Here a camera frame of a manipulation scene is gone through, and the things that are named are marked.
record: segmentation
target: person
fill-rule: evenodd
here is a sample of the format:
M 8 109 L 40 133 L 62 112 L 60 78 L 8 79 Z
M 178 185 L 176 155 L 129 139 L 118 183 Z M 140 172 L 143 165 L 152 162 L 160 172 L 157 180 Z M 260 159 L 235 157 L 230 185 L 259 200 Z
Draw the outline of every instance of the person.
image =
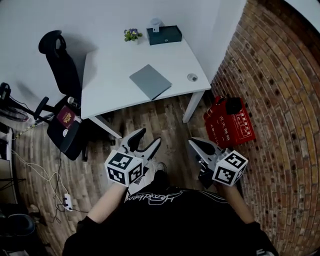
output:
M 218 185 L 223 197 L 170 186 L 159 163 L 151 184 L 125 199 L 126 192 L 113 183 L 78 223 L 62 255 L 278 255 L 236 186 Z

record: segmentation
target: electrical outlet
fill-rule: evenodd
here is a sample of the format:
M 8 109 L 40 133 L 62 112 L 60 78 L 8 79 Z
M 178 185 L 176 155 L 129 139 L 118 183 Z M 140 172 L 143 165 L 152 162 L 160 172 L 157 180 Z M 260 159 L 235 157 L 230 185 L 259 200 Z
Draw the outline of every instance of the electrical outlet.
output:
M 64 194 L 63 207 L 66 210 L 72 212 L 72 202 L 71 202 L 71 196 L 69 194 Z

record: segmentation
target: shoe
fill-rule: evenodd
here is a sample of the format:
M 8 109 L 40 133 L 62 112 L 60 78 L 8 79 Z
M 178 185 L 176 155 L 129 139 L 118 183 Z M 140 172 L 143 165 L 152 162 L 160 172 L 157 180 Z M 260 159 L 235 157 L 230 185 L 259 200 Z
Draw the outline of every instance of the shoe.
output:
M 158 162 L 155 165 L 155 171 L 164 171 L 165 173 L 167 173 L 167 166 L 164 162 Z

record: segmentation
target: red crate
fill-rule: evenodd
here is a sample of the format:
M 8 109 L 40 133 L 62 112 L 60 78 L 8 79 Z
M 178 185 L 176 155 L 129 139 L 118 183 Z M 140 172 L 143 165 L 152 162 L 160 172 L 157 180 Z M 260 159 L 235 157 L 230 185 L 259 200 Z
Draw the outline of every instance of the red crate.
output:
M 240 101 L 242 109 L 237 114 L 227 114 L 227 100 L 217 96 L 203 116 L 209 139 L 222 149 L 256 138 L 244 102 L 242 99 Z

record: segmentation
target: white cube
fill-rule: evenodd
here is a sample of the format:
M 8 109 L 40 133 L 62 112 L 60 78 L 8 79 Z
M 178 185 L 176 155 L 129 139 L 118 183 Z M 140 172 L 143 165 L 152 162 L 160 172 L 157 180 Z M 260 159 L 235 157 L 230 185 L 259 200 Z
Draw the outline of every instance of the white cube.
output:
M 143 175 L 142 164 L 142 158 L 117 150 L 112 150 L 104 162 L 108 179 L 126 187 Z
M 231 187 L 240 179 L 247 164 L 248 159 L 234 150 L 217 162 L 212 179 Z

